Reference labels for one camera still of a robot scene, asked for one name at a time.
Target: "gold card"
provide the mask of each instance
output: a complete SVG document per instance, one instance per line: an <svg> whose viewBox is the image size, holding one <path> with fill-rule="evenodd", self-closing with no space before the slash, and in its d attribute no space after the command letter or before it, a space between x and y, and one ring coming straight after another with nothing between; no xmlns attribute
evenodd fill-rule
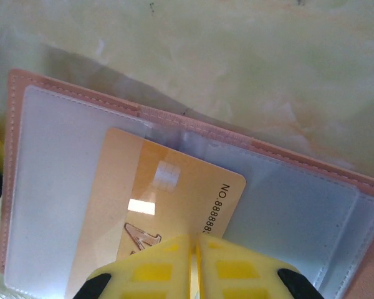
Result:
<svg viewBox="0 0 374 299"><path fill-rule="evenodd" d="M67 298L96 268L180 234L221 237L244 177L122 130L107 131Z"/></svg>

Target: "marble surface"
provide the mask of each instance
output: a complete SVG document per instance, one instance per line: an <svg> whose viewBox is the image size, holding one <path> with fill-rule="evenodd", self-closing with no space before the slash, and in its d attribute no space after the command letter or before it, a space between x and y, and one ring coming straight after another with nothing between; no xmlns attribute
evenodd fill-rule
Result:
<svg viewBox="0 0 374 299"><path fill-rule="evenodd" d="M374 0L299 2L0 0L1 131L17 67L374 176Z"/></svg>

